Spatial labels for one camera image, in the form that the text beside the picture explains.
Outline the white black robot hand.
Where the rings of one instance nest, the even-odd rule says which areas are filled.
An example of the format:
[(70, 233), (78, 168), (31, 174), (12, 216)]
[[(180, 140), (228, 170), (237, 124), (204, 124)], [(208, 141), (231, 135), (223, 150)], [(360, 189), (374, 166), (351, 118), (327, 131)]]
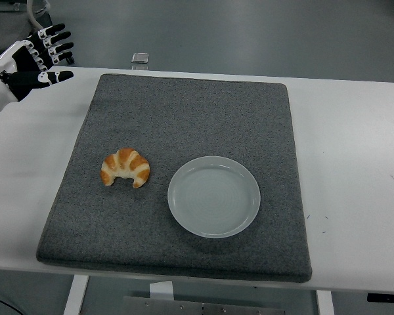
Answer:
[(10, 103), (20, 102), (32, 90), (69, 80), (70, 70), (52, 72), (51, 68), (72, 57), (74, 44), (62, 43), (71, 36), (64, 24), (38, 30), (16, 41), (0, 55), (0, 112)]

